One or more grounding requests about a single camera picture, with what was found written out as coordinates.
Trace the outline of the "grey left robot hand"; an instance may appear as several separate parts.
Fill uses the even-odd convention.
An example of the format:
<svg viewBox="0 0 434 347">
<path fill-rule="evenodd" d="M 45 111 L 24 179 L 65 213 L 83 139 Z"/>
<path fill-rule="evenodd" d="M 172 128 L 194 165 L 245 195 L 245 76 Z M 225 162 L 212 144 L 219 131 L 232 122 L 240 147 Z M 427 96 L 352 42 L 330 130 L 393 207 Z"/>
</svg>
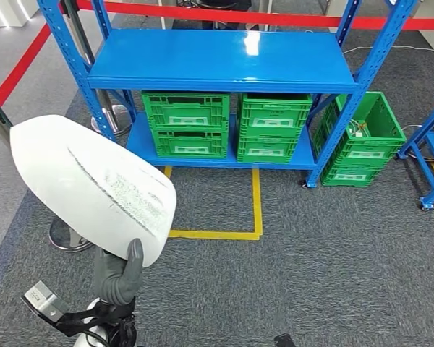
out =
<svg viewBox="0 0 434 347">
<path fill-rule="evenodd" d="M 141 287 L 143 260 L 140 239 L 129 242 L 126 260 L 96 248 L 94 258 L 95 294 L 112 305 L 130 303 Z"/>
</svg>

